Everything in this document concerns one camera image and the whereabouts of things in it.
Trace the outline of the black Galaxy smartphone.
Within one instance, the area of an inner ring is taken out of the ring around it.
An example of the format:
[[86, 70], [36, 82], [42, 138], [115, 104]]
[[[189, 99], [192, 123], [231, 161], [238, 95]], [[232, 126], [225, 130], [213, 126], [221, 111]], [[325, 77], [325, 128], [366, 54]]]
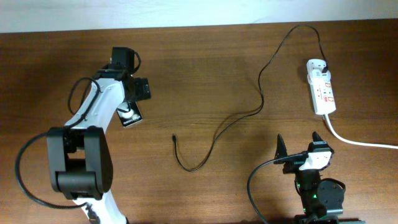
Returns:
[[143, 116], [136, 102], [121, 103], [117, 107], [116, 112], [124, 128], [128, 128], [143, 121]]

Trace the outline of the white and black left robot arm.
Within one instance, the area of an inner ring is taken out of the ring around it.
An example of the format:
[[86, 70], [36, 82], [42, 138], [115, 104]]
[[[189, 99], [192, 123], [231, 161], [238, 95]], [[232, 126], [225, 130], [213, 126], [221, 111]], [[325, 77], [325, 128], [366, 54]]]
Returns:
[[105, 132], [115, 112], [124, 127], [141, 120], [135, 104], [151, 98], [149, 82], [134, 78], [139, 54], [113, 47], [111, 61], [92, 77], [91, 89], [62, 128], [47, 134], [50, 183], [81, 208], [90, 223], [128, 223], [111, 192], [113, 163]]

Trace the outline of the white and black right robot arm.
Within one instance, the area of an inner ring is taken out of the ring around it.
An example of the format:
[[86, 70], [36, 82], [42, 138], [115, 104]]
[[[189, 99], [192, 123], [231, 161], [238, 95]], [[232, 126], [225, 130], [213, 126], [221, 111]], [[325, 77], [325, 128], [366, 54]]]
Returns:
[[306, 151], [288, 155], [284, 140], [278, 135], [274, 163], [284, 166], [284, 174], [295, 175], [303, 214], [296, 215], [294, 223], [338, 223], [346, 186], [336, 179], [321, 178], [320, 172], [330, 165], [335, 152], [318, 133], [312, 133], [312, 139]]

